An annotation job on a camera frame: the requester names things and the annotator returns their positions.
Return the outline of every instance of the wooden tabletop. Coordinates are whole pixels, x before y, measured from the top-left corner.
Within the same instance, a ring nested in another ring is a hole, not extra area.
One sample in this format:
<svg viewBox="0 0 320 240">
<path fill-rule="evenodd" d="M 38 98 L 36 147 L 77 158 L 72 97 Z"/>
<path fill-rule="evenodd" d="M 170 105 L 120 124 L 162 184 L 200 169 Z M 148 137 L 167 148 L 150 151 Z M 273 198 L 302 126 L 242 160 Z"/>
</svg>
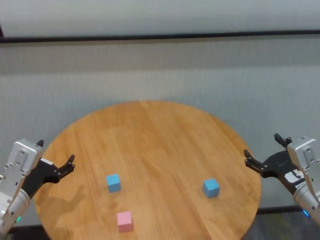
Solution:
<svg viewBox="0 0 320 240">
<path fill-rule="evenodd" d="M 74 122 L 48 147 L 44 157 L 56 166 L 75 154 L 75 169 L 42 186 L 36 209 L 53 240 L 239 240 L 261 194 L 245 148 L 228 125 L 191 106 L 113 105 Z M 121 191 L 108 193 L 110 174 L 119 175 Z M 220 185 L 214 198 L 202 191 L 210 178 Z M 117 213 L 125 211 L 134 231 L 119 233 Z"/>
</svg>

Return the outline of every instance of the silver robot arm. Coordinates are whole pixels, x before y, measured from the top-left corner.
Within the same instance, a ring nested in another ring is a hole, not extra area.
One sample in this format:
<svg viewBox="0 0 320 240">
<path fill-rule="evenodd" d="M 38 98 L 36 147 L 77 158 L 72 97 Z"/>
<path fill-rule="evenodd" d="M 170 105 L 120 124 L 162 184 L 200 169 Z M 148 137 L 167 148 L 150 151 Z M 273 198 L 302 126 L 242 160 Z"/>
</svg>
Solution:
<svg viewBox="0 0 320 240">
<path fill-rule="evenodd" d="M 263 178 L 274 177 L 293 195 L 295 202 L 320 225 L 320 145 L 310 137 L 292 141 L 279 134 L 274 139 L 285 150 L 257 161 L 244 150 L 245 165 Z"/>
<path fill-rule="evenodd" d="M 42 158 L 44 141 L 34 144 L 21 139 L 13 144 L 0 177 L 0 234 L 6 235 L 30 205 L 45 183 L 58 183 L 73 172 L 74 155 L 58 168 Z"/>
<path fill-rule="evenodd" d="M 305 180 L 296 186 L 293 198 L 320 225 L 320 145 L 304 136 L 290 143 L 287 150 Z"/>
</svg>

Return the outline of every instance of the toy block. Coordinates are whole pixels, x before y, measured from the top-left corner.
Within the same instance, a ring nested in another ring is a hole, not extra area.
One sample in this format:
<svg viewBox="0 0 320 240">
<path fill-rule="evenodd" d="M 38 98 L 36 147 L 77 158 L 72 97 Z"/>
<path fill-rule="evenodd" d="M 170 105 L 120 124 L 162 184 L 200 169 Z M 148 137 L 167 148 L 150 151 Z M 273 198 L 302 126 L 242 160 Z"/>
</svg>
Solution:
<svg viewBox="0 0 320 240">
<path fill-rule="evenodd" d="M 202 190 L 208 198 L 212 198 L 219 194 L 220 186 L 214 178 L 211 178 L 204 180 Z"/>
<path fill-rule="evenodd" d="M 130 211 L 119 212 L 117 214 L 117 223 L 119 233 L 131 232 L 134 230 Z"/>
<path fill-rule="evenodd" d="M 106 176 L 106 182 L 109 193 L 114 193 L 121 190 L 121 183 L 118 174 Z"/>
</svg>

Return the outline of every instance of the gray wall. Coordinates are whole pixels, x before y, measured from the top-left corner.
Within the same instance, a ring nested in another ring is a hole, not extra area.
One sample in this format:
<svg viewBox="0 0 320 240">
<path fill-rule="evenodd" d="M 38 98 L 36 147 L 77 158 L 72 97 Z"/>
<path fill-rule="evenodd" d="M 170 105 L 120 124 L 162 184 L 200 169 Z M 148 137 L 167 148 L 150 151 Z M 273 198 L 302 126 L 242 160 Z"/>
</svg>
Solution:
<svg viewBox="0 0 320 240">
<path fill-rule="evenodd" d="M 319 52 L 317 36 L 1 45 L 0 163 L 20 138 L 48 145 L 83 115 L 147 99 L 216 115 L 264 160 L 275 132 L 320 139 Z M 263 180 L 262 207 L 292 203 Z M 37 223 L 31 207 L 19 224 Z"/>
</svg>

